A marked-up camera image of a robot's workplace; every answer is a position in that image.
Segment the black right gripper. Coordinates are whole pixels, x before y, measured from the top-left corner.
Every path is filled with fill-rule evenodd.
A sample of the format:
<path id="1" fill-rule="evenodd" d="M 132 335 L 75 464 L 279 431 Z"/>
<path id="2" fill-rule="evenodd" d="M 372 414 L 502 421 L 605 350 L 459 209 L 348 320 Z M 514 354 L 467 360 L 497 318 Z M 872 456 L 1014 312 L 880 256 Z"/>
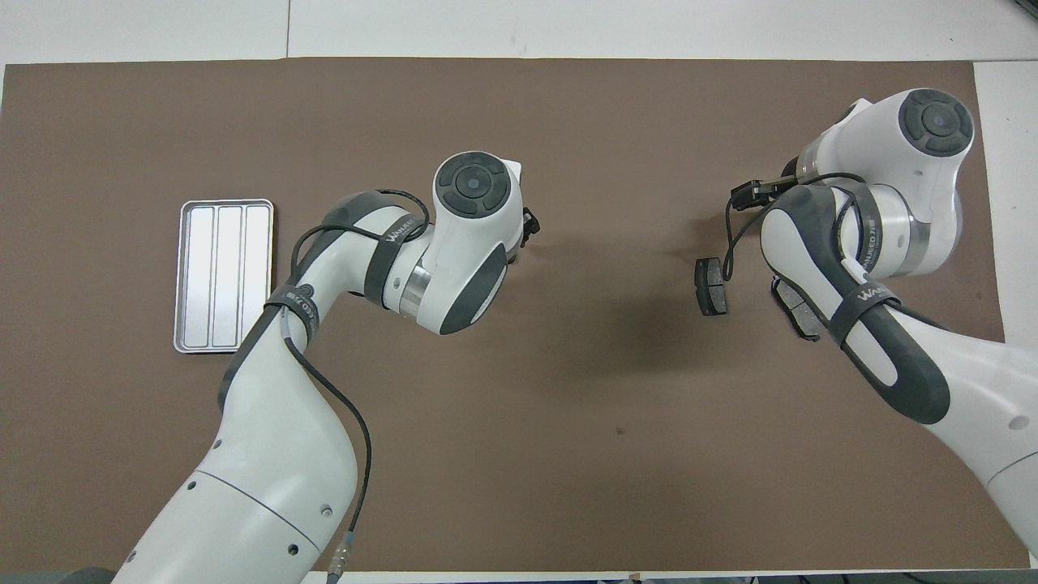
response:
<path id="1" fill-rule="evenodd" d="M 743 182 L 731 189 L 731 208 L 742 212 L 746 208 L 764 207 L 785 191 L 785 182 Z"/>

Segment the silver metal tray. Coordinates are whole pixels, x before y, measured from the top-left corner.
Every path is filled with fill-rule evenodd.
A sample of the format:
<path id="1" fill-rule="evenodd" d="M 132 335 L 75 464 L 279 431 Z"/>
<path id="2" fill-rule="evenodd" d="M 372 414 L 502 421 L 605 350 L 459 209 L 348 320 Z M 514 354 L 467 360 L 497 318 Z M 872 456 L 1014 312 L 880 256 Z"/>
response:
<path id="1" fill-rule="evenodd" d="M 260 318 L 273 277 L 275 208 L 266 199 L 189 200 L 179 210 L 172 345 L 233 354 Z"/>

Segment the rectangular grey brake pad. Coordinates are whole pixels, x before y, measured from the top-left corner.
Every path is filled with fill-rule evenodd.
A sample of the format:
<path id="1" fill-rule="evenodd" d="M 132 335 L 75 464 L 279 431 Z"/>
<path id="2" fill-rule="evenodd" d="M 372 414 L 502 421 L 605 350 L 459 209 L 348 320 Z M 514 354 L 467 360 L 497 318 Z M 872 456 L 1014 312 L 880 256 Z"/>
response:
<path id="1" fill-rule="evenodd" d="M 696 259 L 694 285 L 696 285 L 696 304 L 702 315 L 720 316 L 727 314 L 722 261 L 717 256 Z"/>

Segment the curved grey brake pad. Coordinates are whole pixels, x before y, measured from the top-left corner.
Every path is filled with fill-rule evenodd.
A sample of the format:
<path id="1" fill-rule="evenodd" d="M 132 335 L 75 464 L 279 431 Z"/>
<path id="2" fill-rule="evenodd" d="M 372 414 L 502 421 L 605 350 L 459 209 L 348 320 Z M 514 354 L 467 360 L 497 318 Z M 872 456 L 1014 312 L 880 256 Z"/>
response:
<path id="1" fill-rule="evenodd" d="M 796 335 L 802 340 L 819 341 L 824 328 L 800 291 L 778 276 L 774 276 L 770 289 L 778 309 L 788 318 Z"/>

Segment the brown table mat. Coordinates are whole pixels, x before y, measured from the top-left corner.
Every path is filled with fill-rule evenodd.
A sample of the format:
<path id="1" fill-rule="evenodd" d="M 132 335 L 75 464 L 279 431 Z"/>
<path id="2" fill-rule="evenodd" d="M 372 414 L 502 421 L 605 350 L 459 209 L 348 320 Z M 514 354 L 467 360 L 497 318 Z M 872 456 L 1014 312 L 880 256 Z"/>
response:
<path id="1" fill-rule="evenodd" d="M 215 439 L 229 358 L 172 347 L 188 200 L 429 200 L 463 149 L 522 163 L 542 230 L 439 337 L 342 296 L 308 358 L 367 419 L 357 572 L 1016 568 L 968 468 L 830 339 L 723 204 L 856 99 L 968 62 L 294 58 L 8 67 L 0 110 L 0 572 L 116 568 Z"/>

